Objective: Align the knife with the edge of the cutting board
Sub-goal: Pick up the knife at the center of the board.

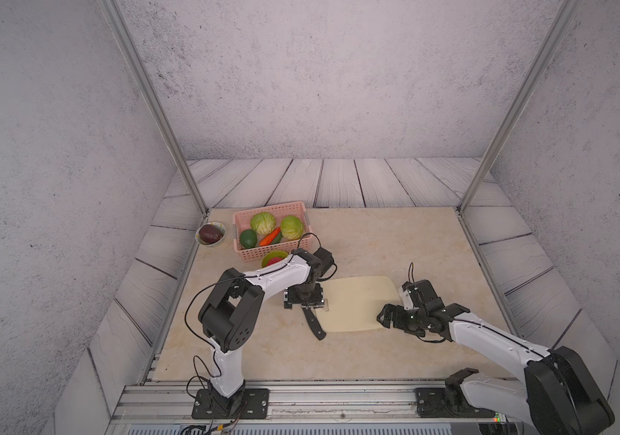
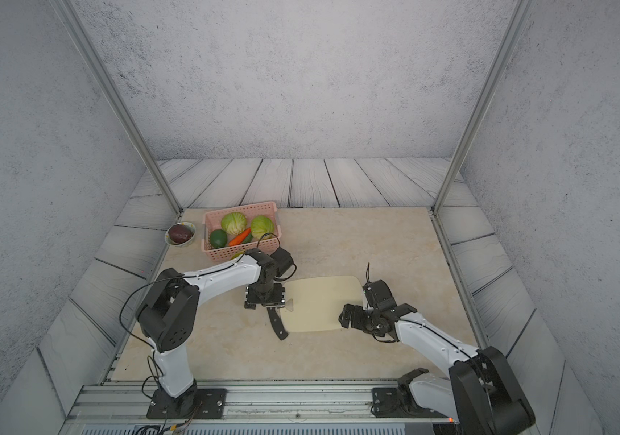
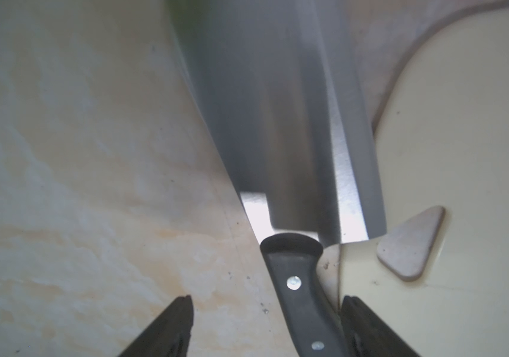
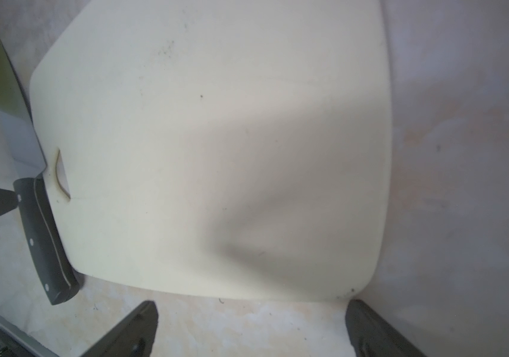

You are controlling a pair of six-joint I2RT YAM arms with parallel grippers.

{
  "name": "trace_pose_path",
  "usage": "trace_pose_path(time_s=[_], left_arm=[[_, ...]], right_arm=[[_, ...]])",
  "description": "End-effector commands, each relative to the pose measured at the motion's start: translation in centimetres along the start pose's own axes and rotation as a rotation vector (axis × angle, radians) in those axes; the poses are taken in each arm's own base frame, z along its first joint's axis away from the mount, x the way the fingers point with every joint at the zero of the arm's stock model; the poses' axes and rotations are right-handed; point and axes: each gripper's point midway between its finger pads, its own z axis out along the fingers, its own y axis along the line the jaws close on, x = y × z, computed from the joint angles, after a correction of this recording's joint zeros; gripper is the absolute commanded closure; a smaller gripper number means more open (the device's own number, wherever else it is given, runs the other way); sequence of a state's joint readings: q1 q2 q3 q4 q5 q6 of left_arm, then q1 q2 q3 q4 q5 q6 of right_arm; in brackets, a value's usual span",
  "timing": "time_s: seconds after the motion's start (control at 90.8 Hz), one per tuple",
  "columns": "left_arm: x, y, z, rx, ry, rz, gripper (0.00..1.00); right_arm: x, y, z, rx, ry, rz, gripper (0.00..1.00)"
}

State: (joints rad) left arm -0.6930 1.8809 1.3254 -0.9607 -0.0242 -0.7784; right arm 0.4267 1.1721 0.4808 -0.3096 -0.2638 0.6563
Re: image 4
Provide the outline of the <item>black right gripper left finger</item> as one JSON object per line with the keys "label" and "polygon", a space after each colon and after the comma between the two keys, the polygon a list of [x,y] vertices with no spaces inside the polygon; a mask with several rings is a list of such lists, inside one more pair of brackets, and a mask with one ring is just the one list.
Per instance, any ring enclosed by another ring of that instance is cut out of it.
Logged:
{"label": "black right gripper left finger", "polygon": [[143,301],[83,356],[150,356],[158,323],[155,302]]}

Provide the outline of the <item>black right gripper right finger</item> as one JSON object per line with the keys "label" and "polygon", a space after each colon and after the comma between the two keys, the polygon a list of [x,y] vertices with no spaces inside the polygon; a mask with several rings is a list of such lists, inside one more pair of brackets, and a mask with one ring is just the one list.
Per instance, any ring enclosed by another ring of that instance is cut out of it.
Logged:
{"label": "black right gripper right finger", "polygon": [[426,357],[363,300],[349,301],[345,326],[356,356]]}

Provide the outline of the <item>black handled cleaver knife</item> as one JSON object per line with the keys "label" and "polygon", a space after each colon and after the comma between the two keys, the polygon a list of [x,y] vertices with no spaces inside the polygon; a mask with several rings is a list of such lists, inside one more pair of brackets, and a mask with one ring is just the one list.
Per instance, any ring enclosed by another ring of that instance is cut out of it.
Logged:
{"label": "black handled cleaver knife", "polygon": [[22,226],[40,283],[51,305],[80,290],[51,211],[43,174],[47,168],[22,85],[0,39],[0,124],[16,168],[13,182]]}

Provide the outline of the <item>cream plastic cutting board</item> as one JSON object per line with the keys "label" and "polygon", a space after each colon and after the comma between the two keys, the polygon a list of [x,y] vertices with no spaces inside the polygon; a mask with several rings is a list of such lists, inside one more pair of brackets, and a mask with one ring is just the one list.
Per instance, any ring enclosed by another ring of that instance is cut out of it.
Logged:
{"label": "cream plastic cutting board", "polygon": [[391,175],[378,1],[91,1],[30,101],[78,272],[247,300],[371,281]]}

